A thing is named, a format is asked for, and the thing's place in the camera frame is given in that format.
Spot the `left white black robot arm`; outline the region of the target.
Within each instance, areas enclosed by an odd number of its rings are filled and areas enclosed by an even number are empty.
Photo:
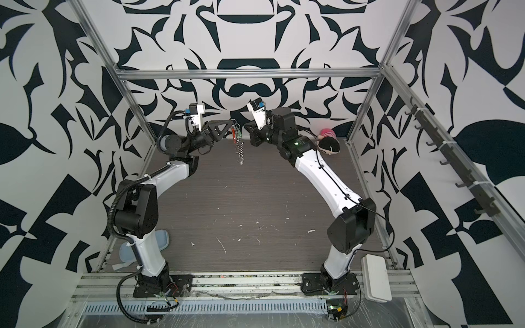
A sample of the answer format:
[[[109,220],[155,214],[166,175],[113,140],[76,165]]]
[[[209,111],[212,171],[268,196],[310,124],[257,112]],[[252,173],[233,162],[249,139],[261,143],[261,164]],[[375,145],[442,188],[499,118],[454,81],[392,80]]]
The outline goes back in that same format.
[[[167,133],[163,127],[157,138],[157,150],[168,157],[162,168],[137,180],[120,183],[107,214],[107,229],[117,239],[126,241],[138,262],[138,276],[153,284],[168,283],[169,267],[157,244],[155,230],[159,221],[158,198],[175,184],[194,175],[199,157],[192,153],[210,150],[225,138],[234,120],[212,120],[186,136]]]

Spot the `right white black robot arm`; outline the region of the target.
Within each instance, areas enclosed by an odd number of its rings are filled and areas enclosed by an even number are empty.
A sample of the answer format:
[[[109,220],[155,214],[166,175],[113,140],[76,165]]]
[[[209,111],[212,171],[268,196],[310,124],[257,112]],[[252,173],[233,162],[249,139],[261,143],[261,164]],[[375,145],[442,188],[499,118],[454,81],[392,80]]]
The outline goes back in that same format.
[[[335,174],[314,142],[299,132],[291,109],[266,110],[265,105],[250,103],[253,121],[244,125],[250,143],[276,146],[282,158],[303,174],[329,206],[334,221],[327,230],[331,248],[321,267],[329,282],[349,273],[350,264],[375,227],[375,203],[362,199]]]

